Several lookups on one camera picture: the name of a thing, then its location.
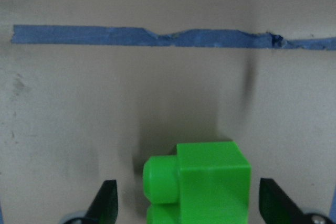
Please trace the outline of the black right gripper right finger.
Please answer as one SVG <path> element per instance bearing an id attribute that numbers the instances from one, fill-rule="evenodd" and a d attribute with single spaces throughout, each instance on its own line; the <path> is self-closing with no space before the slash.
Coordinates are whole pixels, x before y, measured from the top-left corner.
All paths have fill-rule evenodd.
<path id="1" fill-rule="evenodd" d="M 302 210 L 271 178 L 261 178 L 259 212 L 267 224 L 310 223 Z"/>

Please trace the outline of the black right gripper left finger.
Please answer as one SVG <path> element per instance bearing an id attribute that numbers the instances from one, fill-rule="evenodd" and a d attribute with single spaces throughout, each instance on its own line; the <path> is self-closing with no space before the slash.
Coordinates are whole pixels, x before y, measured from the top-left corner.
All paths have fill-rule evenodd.
<path id="1" fill-rule="evenodd" d="M 88 208 L 83 223 L 116 223 L 118 188 L 116 180 L 105 180 Z"/>

